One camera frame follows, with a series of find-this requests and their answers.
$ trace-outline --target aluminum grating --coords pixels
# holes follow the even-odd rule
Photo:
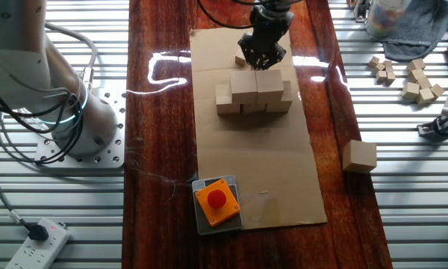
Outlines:
[[[364,141],[378,144],[378,167],[372,173],[395,268],[448,268],[448,140],[429,143],[416,125],[441,112],[445,96],[428,108],[399,98],[405,65],[395,66],[391,87],[374,84],[366,68],[383,48],[354,23],[346,0],[329,0],[348,84]],[[128,62],[128,1],[52,1],[47,19],[79,31],[96,42],[99,57],[95,87],[125,88]],[[65,58],[83,70],[90,50],[71,37],[47,31]],[[432,83],[448,90],[444,39],[425,60]],[[12,140],[34,155],[35,134],[7,118]],[[42,174],[12,161],[0,148],[0,181],[10,202],[29,221],[60,220],[72,232],[70,242],[52,268],[121,268],[122,171],[80,172],[73,176]],[[0,202],[0,268],[25,240],[26,231],[10,222]]]

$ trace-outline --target small wooden block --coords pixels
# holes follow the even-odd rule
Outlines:
[[[239,114],[240,105],[232,104],[231,85],[216,84],[216,107],[218,115]]]
[[[430,90],[429,88],[422,89],[422,90],[420,90],[420,93],[418,94],[417,103],[418,103],[418,105],[424,105],[424,104],[431,102],[433,100],[433,98],[434,98],[434,96],[433,96],[432,90]]]
[[[385,71],[386,71],[386,72],[394,72],[392,66],[390,66],[390,67],[385,67]]]
[[[376,73],[376,81],[383,82],[387,79],[387,73],[385,71],[378,71]]]
[[[417,98],[419,93],[420,93],[420,85],[409,82],[403,88],[402,98],[414,100],[415,98]]]
[[[257,80],[257,103],[279,102],[284,94],[281,70],[255,71]]]
[[[395,73],[393,72],[387,72],[387,80],[385,81],[385,83],[387,85],[392,84],[396,79]]]
[[[415,59],[408,65],[408,71],[416,70],[416,69],[425,69],[426,65],[423,62],[423,59]]]
[[[375,68],[377,64],[379,64],[380,59],[378,59],[377,57],[373,56],[372,60],[370,60],[370,62],[368,63],[369,67]]]
[[[242,67],[246,65],[246,58],[244,57],[244,53],[242,53],[241,48],[239,48],[236,52],[235,62]]]
[[[284,94],[280,102],[272,102],[267,104],[267,113],[287,113],[292,105],[292,87],[290,81],[284,81]]]
[[[241,105],[242,114],[265,112],[266,107],[267,107],[267,104],[243,104],[243,105]]]
[[[255,71],[231,73],[231,92],[233,104],[253,104],[257,100],[257,81]]]
[[[393,63],[392,63],[391,61],[389,61],[389,60],[386,60],[386,61],[383,61],[383,65],[384,65],[385,67],[392,67],[392,66],[393,66]]]
[[[438,85],[438,84],[435,84],[435,86],[431,87],[430,90],[432,90],[432,93],[434,96],[432,101],[435,101],[436,99],[438,99],[438,97],[443,95],[443,93],[445,92],[445,89],[440,87],[440,85]]]
[[[426,78],[426,75],[423,70],[415,69],[410,71],[406,77],[408,79],[408,82],[415,83],[418,79]]]
[[[430,80],[427,78],[420,78],[417,80],[417,84],[420,85],[420,89],[426,89],[431,88],[432,84],[430,83]]]
[[[383,64],[377,64],[375,66],[375,72],[383,71],[383,70],[385,70],[385,66]]]
[[[343,170],[369,173],[376,167],[376,144],[351,140],[343,148]]]

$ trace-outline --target bolt hole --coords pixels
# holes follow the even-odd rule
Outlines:
[[[9,13],[2,13],[1,14],[1,17],[3,18],[3,19],[9,19],[9,18],[11,18],[12,16],[9,14]]]

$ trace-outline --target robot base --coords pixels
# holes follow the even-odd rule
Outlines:
[[[113,169],[120,168],[125,160],[125,108],[126,92],[124,90],[107,90],[96,88],[93,94],[108,102],[113,108],[117,118],[118,126],[113,140],[100,152],[83,158],[65,156],[62,160],[53,164],[40,165],[42,169]],[[35,159],[51,157],[60,148],[55,142],[41,138],[38,140],[37,154]]]

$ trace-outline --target stacked wooden blocks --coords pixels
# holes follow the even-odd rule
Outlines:
[[[292,105],[290,82],[277,69],[232,72],[230,83],[217,84],[215,91],[218,115],[285,113]]]
[[[432,85],[424,73],[426,65],[423,59],[413,60],[408,66],[407,85],[404,86],[402,97],[417,100],[418,105],[428,104],[440,97],[445,90],[440,85]]]
[[[393,72],[393,65],[391,61],[384,61],[380,63],[380,59],[373,57],[368,65],[374,68],[376,72],[376,80],[378,83],[385,82],[387,85],[392,84],[395,81],[395,73]]]

